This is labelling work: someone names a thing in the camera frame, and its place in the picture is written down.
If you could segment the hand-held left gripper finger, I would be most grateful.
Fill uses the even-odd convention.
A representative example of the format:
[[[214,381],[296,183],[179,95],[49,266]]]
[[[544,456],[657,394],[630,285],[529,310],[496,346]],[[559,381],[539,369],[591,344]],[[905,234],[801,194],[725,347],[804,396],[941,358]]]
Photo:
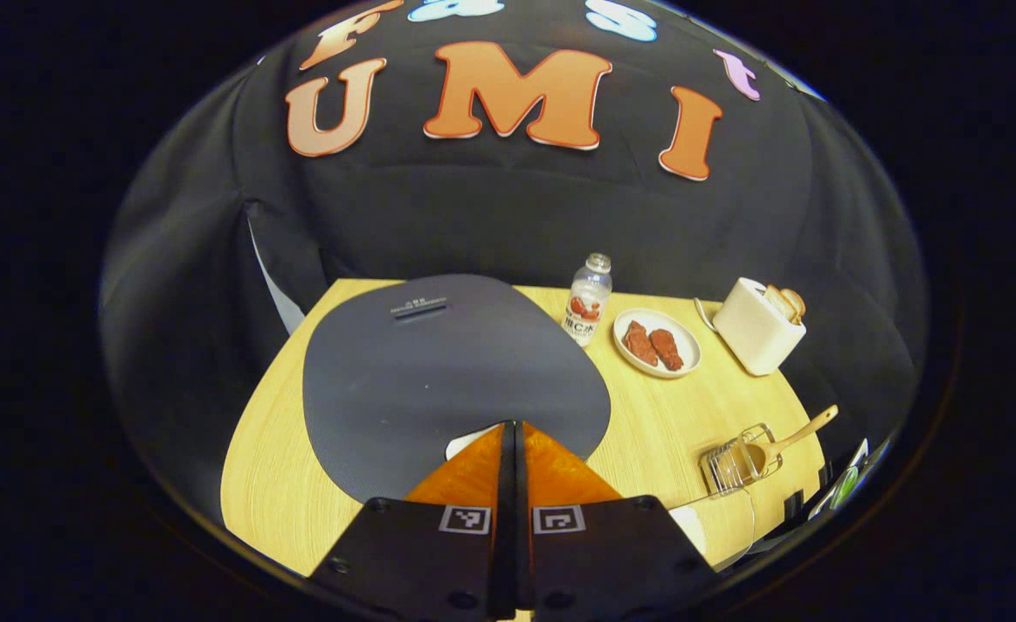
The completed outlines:
[[[405,498],[367,500],[311,582],[377,621],[512,618],[517,441],[500,422]]]
[[[516,594],[536,621],[658,621],[721,582],[661,500],[619,495],[530,422],[515,477]]]

